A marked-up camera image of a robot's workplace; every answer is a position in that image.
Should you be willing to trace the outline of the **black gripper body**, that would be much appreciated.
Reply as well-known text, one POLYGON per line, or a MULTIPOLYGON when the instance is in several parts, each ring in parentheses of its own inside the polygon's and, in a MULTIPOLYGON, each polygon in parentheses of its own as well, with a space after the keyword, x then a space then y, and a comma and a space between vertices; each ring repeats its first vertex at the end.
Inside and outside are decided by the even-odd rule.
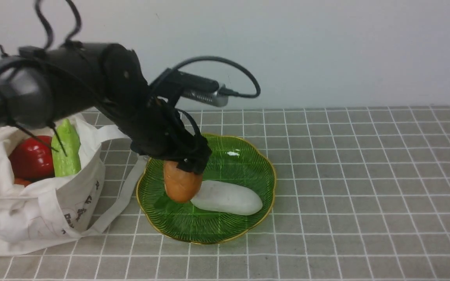
POLYGON ((184 128, 179 110, 161 98, 127 101, 125 134, 138 155, 182 161, 194 152, 194 135, 184 128))

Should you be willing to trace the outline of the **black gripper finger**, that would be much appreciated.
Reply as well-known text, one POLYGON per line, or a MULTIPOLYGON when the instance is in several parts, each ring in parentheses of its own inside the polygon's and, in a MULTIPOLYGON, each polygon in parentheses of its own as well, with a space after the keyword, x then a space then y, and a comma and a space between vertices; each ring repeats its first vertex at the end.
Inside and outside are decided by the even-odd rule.
POLYGON ((179 148, 177 168, 193 174, 203 174, 212 154, 207 139, 203 135, 193 137, 193 146, 179 148))

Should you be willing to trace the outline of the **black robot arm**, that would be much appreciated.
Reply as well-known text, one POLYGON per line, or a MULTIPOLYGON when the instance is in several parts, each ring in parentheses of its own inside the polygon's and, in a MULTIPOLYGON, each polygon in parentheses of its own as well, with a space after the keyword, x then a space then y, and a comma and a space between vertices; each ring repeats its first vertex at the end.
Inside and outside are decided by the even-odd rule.
POLYGON ((24 46, 0 59, 0 127, 25 133, 96 107, 131 139, 139 155, 174 161, 202 174, 211 156, 207 139, 188 132, 180 110, 156 97, 133 50, 118 43, 24 46))

